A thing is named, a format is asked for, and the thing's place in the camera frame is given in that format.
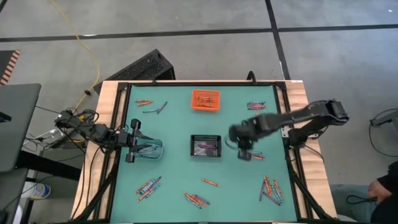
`person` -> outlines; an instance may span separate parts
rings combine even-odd
[[[398,223],[398,162],[366,185],[330,185],[337,214],[363,223]]]

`person's hand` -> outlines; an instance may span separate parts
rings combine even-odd
[[[377,180],[369,184],[368,197],[377,203],[381,203],[384,199],[390,197],[390,195],[391,192],[384,188]]]

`black basket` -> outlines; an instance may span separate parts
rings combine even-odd
[[[191,156],[221,157],[221,136],[191,135]]]

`plastic bottle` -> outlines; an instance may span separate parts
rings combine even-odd
[[[26,181],[22,192],[22,198],[45,199],[50,195],[51,187],[48,184]]]

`black case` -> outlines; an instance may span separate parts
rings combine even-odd
[[[106,80],[175,80],[175,75],[173,65],[155,49]],[[101,87],[102,82],[94,91],[99,94]]]

